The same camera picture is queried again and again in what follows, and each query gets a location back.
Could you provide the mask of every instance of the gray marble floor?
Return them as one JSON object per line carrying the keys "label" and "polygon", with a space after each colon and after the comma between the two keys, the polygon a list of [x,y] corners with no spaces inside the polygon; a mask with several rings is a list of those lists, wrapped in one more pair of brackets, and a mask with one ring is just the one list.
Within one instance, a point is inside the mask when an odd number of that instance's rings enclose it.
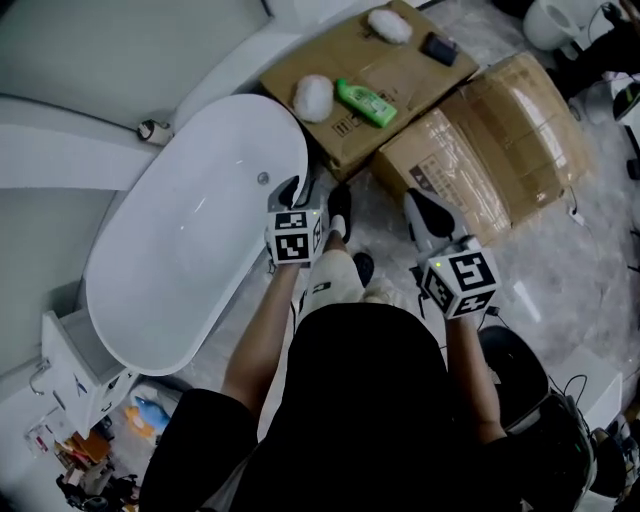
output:
{"label": "gray marble floor", "polygon": [[[489,0],[446,0],[425,11],[482,66],[491,65],[518,51],[529,49],[521,23],[495,9]],[[539,58],[548,63],[548,56]],[[581,102],[575,104],[582,112]],[[586,226],[567,215],[572,199],[551,205],[525,225],[517,228],[495,248],[504,286],[495,302],[502,318],[553,367],[578,345],[585,345],[618,368],[625,377],[625,399],[635,388],[640,366],[640,275],[627,270],[627,263],[640,259],[629,235],[631,201],[636,184],[631,182],[625,163],[633,150],[624,130],[613,120],[593,125],[582,115],[581,128],[593,149],[594,171],[574,186],[579,211]],[[328,191],[333,179],[321,173],[319,183]],[[415,264],[416,250],[410,242],[401,213],[368,171],[352,183],[354,201],[353,236],[350,248],[364,250],[376,262],[376,275],[389,278],[411,299],[418,314],[417,289],[409,268]],[[296,287],[301,296],[308,272]],[[196,357],[176,376],[193,386],[219,390],[229,357],[256,309],[268,283],[267,262],[263,258],[247,276],[220,325],[208,337]],[[521,283],[528,291],[540,318],[531,315],[514,290]],[[439,314],[428,311],[427,321],[442,339]],[[260,421],[264,435],[282,395],[289,327],[280,367]],[[138,474],[142,474],[150,448],[133,450],[125,434],[116,454]]]}

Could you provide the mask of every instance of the green lotion bottle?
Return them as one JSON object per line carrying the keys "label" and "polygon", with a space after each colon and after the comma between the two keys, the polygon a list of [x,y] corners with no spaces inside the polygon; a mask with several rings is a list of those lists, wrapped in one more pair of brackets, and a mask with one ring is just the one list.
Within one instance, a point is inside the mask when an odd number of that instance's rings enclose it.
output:
{"label": "green lotion bottle", "polygon": [[344,78],[336,81],[336,89],[342,101],[382,128],[387,126],[398,113],[395,107],[376,93],[360,85],[347,85]]}

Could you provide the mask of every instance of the bathtub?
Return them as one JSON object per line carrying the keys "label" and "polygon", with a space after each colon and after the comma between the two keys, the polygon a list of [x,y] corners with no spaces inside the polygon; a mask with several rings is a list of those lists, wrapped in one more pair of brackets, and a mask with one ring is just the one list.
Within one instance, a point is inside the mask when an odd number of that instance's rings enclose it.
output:
{"label": "bathtub", "polygon": [[145,375],[185,366],[264,248],[269,194],[299,176],[297,197],[306,173],[302,132],[274,101],[240,94],[198,112],[91,252],[87,303],[109,352]]}

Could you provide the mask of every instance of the white cube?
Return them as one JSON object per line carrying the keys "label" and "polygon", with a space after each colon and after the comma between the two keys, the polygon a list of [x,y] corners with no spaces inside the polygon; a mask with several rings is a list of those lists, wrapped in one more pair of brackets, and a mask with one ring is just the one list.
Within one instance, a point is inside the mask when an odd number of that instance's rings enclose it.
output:
{"label": "white cube", "polygon": [[268,241],[276,265],[313,262],[322,251],[322,210],[270,212]]}
{"label": "white cube", "polygon": [[484,311],[500,286],[489,249],[464,251],[427,261],[422,289],[446,319]]}

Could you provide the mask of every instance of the white cotton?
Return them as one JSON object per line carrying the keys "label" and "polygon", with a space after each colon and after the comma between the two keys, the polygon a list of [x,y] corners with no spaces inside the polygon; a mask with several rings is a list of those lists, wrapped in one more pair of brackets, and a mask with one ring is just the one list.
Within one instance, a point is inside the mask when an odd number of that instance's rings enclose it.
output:
{"label": "white cotton", "polygon": [[300,119],[321,123],[333,109],[333,83],[326,76],[308,75],[298,82],[293,109]]}
{"label": "white cotton", "polygon": [[369,25],[384,39],[393,44],[405,44],[411,39],[413,28],[398,14],[387,9],[375,9],[369,13]]}

